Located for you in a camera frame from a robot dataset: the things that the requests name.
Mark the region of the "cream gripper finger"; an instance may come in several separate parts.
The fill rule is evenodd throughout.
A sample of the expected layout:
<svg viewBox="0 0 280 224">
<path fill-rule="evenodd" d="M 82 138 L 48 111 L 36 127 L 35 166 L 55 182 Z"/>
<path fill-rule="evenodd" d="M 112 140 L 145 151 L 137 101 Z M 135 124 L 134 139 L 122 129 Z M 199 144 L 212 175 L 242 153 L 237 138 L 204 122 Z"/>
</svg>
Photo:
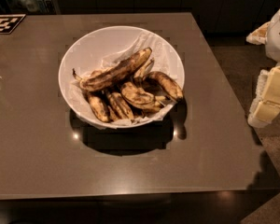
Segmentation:
<svg viewBox="0 0 280 224">
<path fill-rule="evenodd" d="M 262 24 L 258 29 L 246 37 L 246 41 L 254 45 L 264 45 L 266 43 L 269 24 L 270 23 L 268 21 Z"/>
</svg>

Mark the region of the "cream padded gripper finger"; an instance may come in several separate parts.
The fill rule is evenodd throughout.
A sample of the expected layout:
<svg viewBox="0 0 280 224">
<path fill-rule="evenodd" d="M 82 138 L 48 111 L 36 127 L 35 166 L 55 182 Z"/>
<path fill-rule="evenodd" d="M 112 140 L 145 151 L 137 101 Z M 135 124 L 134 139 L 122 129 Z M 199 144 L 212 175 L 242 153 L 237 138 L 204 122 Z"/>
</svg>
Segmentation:
<svg viewBox="0 0 280 224">
<path fill-rule="evenodd" d="M 264 128 L 280 114 L 280 63 L 270 71 L 261 70 L 247 122 L 255 128 Z"/>
</svg>

